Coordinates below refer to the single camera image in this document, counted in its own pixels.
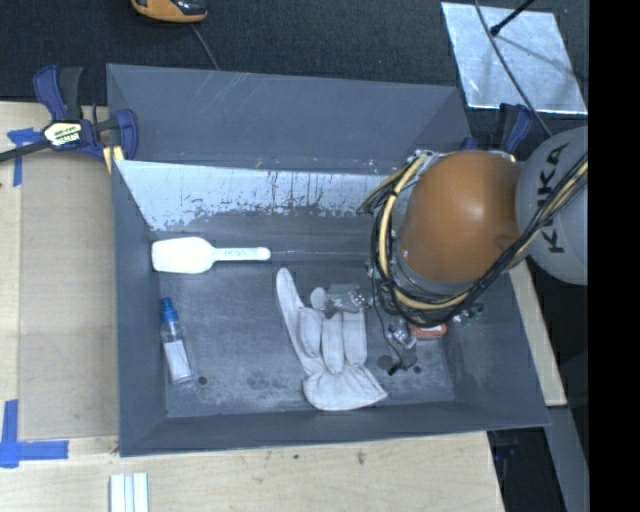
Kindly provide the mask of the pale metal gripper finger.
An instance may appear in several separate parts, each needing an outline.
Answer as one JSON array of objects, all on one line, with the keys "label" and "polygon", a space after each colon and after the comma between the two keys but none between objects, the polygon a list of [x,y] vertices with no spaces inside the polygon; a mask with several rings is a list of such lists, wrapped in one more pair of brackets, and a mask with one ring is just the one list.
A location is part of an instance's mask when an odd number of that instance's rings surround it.
[{"label": "pale metal gripper finger", "polygon": [[369,307],[370,301],[365,296],[333,297],[325,301],[323,312],[326,318],[332,318],[338,313],[357,314]]},{"label": "pale metal gripper finger", "polygon": [[327,296],[330,299],[366,299],[367,293],[357,283],[333,283]]}]

